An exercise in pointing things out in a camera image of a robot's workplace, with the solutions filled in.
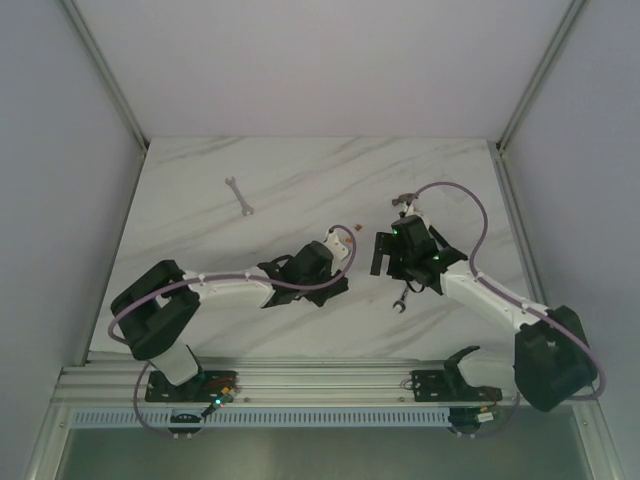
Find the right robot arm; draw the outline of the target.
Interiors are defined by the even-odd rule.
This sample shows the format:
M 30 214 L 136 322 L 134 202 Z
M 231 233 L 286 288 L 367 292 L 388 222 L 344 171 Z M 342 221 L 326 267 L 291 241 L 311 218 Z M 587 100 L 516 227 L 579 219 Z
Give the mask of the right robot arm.
M 469 257 L 451 246 L 419 215 L 406 215 L 375 237 L 370 272 L 386 274 L 421 292 L 430 289 L 467 307 L 509 335 L 499 350 L 471 346 L 443 374 L 444 390 L 464 399 L 476 388 L 521 394 L 549 412 L 589 387 L 599 376 L 579 316 L 561 306 L 531 303 L 473 269 Z

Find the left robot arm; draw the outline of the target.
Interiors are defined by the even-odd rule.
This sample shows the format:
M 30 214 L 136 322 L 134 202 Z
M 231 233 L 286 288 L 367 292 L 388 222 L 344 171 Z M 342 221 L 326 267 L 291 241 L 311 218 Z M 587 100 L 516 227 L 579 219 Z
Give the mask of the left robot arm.
M 294 256 L 239 272 L 189 273 L 175 261 L 163 260 L 113 300 L 108 335 L 163 374 L 180 401 L 195 401 L 205 379 L 181 335 L 201 307 L 266 309 L 301 299 L 322 307 L 348 290 L 346 272 L 355 252 L 355 246 L 346 246 L 332 231 Z

